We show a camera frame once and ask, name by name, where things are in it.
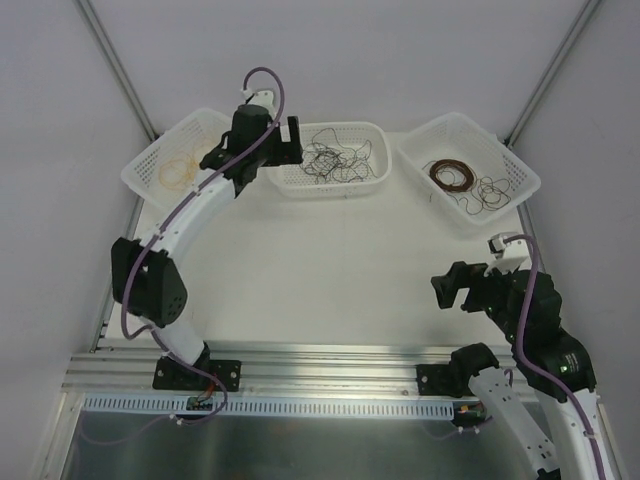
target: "cable clip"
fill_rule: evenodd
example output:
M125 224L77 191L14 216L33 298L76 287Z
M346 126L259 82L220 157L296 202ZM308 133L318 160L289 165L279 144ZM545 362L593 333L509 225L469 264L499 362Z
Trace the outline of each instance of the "cable clip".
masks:
M244 97L245 102L248 102L249 100L251 100L251 97L255 95L253 90L250 89L249 87L244 88L240 91L242 92L242 96Z

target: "metal frame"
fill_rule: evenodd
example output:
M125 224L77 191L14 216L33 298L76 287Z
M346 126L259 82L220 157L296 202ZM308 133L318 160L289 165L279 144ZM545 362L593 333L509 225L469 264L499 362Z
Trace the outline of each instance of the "metal frame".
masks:
M98 46L150 141L158 135L138 98L131 81L90 0L74 0ZM603 0L586 0L561 45L528 99L505 145L513 149L522 131L544 98L578 38L584 33ZM126 236L135 231L142 200L138 198L130 215ZM534 235L527 204L518 208L525 233ZM38 458L35 472L39 478L58 478L63 473L65 452L86 393L146 392L153 394L151 380L160 350L151 341L139 341L132 347L126 341L112 340L108 348L98 346L113 307L110 290L105 292L96 335L90 353L74 355L62 385L62 398L55 418L47 455ZM336 345L290 345L252 343L211 343L212 355L243 362L241 391L244 396L395 399L415 401L417 384L415 365L446 363L451 347L367 347ZM508 347L494 348L501 366L513 367ZM533 391L518 373L514 392L525 402L536 401ZM608 417L602 405L603 431L612 457L619 460L615 441L609 441ZM624 470L621 464L617 468Z
M120 58L118 58L118 54L116 53L115 48L113 48L113 44L111 43L111 40L107 35L107 31L102 25L100 17L98 17L91 0L74 0L74 3L78 7L82 18L87 22L89 30L96 39L98 47L100 48L111 73L113 73L118 86L122 89L122 93L131 106L140 126L149 140L153 142L158 138L158 134L153 129L151 120L149 119L135 88L133 88L129 75L127 75L127 71L122 66L122 62L120 61Z
M569 27L569 31L564 36L557 50L553 54L551 61L545 68L540 80L536 84L531 96L527 100L522 113L518 117L513 130L505 140L505 145L509 149L513 149L513 146L520 138L522 131L526 128L532 115L536 111L538 105L544 98L545 94L549 90L549 87L557 77L560 69L565 64L567 58L571 54L576 42L580 39L585 32L586 27L591 22L594 13L598 7L604 2L604 0L586 0L582 5L582 8L578 12L578 15L573 20L573 23Z

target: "mounting plate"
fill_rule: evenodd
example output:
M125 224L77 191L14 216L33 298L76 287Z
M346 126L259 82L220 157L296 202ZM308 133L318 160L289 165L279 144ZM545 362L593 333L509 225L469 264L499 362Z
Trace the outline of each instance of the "mounting plate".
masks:
M449 395L436 389L434 379L446 378L451 375L451 367L448 363L436 363L432 365L416 365L416 382L418 383L418 394L420 396L442 396ZM469 387L463 392L464 397L473 397Z
M240 388L242 362L238 360L210 359L205 371L220 380L228 392L237 392ZM207 379L200 375L185 374L184 369L167 357L156 363L152 387L154 390L201 391L208 387Z

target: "metal panel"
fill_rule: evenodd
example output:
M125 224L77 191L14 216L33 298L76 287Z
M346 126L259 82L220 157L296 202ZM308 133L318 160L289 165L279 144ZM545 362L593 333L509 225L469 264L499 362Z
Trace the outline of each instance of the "metal panel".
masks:
M84 411L133 414L206 414L188 408L189 395L89 394ZM221 397L204 402L213 409ZM327 398L247 397L230 395L218 415L290 418L395 418L405 420L452 420L451 401L349 400Z

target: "reflective metal surface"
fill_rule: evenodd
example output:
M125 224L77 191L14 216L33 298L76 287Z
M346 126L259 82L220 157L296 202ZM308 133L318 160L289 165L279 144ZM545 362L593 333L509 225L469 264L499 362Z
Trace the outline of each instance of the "reflective metal surface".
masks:
M418 395L415 366L447 363L458 347L362 347L210 343L212 358L242 361L237 395L320 396L410 400ZM508 348L494 348L500 365L513 367ZM75 355L63 389L83 392L151 391L157 348L98 350ZM533 398L522 376L514 390Z
M530 406L538 419L541 412ZM111 440L148 415L85 414L84 432ZM65 479L517 479L523 471L496 425L435 440L446 422L220 417L198 427L160 422L114 447L80 441Z

